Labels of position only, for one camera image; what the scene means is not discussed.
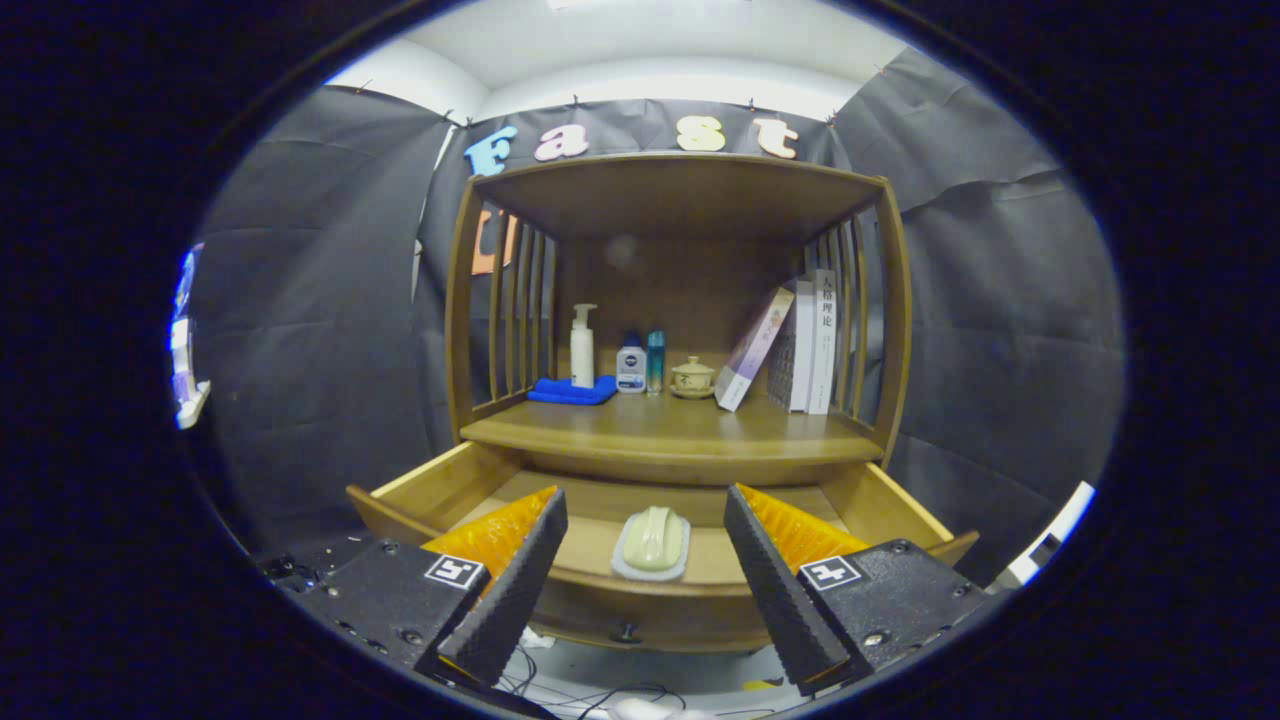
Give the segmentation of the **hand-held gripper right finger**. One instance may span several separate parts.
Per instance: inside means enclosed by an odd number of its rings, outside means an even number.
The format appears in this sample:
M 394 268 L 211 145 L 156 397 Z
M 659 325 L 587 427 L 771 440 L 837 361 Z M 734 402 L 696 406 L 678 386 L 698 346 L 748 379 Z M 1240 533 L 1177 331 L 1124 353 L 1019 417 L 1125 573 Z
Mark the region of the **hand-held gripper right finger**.
M 868 544 L 748 486 L 728 488 L 724 529 L 804 694 L 900 665 L 995 600 L 909 539 Z

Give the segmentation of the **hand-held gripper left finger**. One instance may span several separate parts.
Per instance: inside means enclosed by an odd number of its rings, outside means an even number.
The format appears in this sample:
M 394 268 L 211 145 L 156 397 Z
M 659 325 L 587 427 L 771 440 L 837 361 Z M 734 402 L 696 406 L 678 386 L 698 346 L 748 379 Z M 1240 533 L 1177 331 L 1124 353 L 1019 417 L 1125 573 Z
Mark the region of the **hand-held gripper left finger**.
M 392 667 L 498 683 L 568 529 L 548 486 L 425 543 L 371 539 L 337 568 L 289 561 L 285 596 Z

